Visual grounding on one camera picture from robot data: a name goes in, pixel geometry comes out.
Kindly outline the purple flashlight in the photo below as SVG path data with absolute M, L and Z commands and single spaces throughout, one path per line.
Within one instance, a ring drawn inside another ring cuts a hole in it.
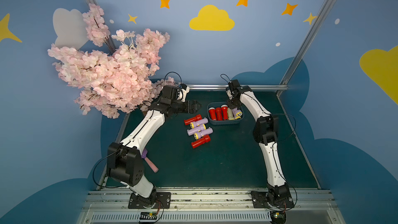
M 234 116 L 235 120 L 236 119 L 241 119 L 241 117 L 243 115 L 243 112 L 239 108 L 232 109 L 232 113 L 233 113 L 233 116 Z
M 208 123 L 208 119 L 203 118 L 201 120 L 191 122 L 190 127 L 193 129 L 193 128 L 200 126 L 201 124 L 207 124 L 207 123 Z
M 194 137 L 196 140 L 199 140 L 201 138 L 203 138 L 206 135 L 210 135 L 213 133 L 213 129 L 212 128 L 208 128 L 199 132 L 194 133 Z
M 201 131 L 203 131 L 203 130 L 206 130 L 205 124 L 201 124 L 201 125 L 198 125 L 198 126 L 196 126 L 196 127 L 194 127 L 194 128 L 189 129 L 189 130 L 187 131 L 187 134 L 188 134 L 189 136 L 192 136 L 194 133 L 201 132 Z

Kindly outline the purple pink spatula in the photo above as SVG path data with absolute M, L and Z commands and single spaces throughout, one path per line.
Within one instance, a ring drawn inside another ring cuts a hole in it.
M 141 158 L 146 161 L 146 163 L 149 165 L 149 167 L 153 170 L 154 173 L 157 173 L 159 171 L 158 167 L 147 156 L 148 156 L 148 150 L 144 149 Z

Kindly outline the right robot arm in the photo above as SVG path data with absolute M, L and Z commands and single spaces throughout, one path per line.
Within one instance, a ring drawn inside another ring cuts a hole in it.
M 245 106 L 256 121 L 253 129 L 254 140 L 262 151 L 266 172 L 267 188 L 266 203 L 270 207 L 281 210 L 294 208 L 291 196 L 278 154 L 279 117 L 268 111 L 256 98 L 249 86 L 242 86 L 238 80 L 228 82 L 226 93 L 229 97 L 227 104 L 231 109 Z

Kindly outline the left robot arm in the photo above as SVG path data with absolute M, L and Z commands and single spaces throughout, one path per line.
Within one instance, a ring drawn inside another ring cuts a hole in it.
M 194 114 L 201 104 L 196 100 L 186 100 L 190 88 L 164 86 L 159 98 L 150 104 L 141 123 L 120 143 L 108 147 L 106 175 L 124 184 L 147 205 L 156 199 L 155 186 L 145 177 L 142 154 L 147 143 L 167 117 L 179 113 Z

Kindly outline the purple flashlight bottom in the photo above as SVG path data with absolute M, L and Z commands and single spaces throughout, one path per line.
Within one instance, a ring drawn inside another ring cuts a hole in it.
M 236 119 L 241 119 L 241 117 L 243 115 L 243 112 L 239 108 L 232 109 L 232 113 L 233 113 L 233 116 L 234 116 L 235 120 Z

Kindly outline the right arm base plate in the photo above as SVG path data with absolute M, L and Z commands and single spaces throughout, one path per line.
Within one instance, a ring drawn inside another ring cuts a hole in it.
M 254 208 L 274 208 L 289 210 L 295 207 L 290 193 L 251 191 Z

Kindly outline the pink cherry blossom tree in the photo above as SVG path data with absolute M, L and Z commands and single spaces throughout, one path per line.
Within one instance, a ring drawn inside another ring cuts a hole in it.
M 83 13 L 88 39 L 100 47 L 110 38 L 121 44 L 109 55 L 99 50 L 83 52 L 72 47 L 55 45 L 48 55 L 55 58 L 58 77 L 71 87 L 81 89 L 75 102 L 86 115 L 92 108 L 112 119 L 121 112 L 146 111 L 164 86 L 177 86 L 172 77 L 152 82 L 159 68 L 159 51 L 170 40 L 168 33 L 146 29 L 142 35 L 118 30 L 109 31 L 104 11 L 95 4 Z

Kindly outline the cream yellow flashlight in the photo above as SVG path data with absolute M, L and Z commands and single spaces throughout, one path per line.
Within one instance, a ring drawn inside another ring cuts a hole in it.
M 235 119 L 233 111 L 230 108 L 227 109 L 227 113 L 228 113 L 228 120 L 234 120 Z

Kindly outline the large red flashlight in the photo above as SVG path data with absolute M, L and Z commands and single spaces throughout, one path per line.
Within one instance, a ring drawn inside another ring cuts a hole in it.
M 216 120 L 222 121 L 223 120 L 222 109 L 218 107 L 216 108 L 215 112 L 216 112 Z

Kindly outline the clear blue storage box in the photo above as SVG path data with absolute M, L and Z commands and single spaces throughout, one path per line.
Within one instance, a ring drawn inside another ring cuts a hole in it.
M 209 103 L 208 104 L 208 106 L 207 106 L 207 110 L 210 108 L 210 107 L 214 107 L 215 109 L 216 108 L 218 108 L 218 107 L 221 107 L 222 105 L 227 105 L 227 102 L 211 102 L 211 103 Z M 208 113 L 208 111 L 207 111 L 207 118 L 208 118 L 208 120 L 209 120 L 209 122 L 211 123 L 211 124 L 213 124 L 213 125 L 226 125 L 226 124 L 239 124 L 243 119 L 244 119 L 244 113 L 243 113 L 243 115 L 242 115 L 242 117 L 241 117 L 241 119 L 234 119 L 234 120 L 222 120 L 222 121 L 212 121 L 211 119 L 210 119 L 210 117 L 209 117 L 209 113 Z

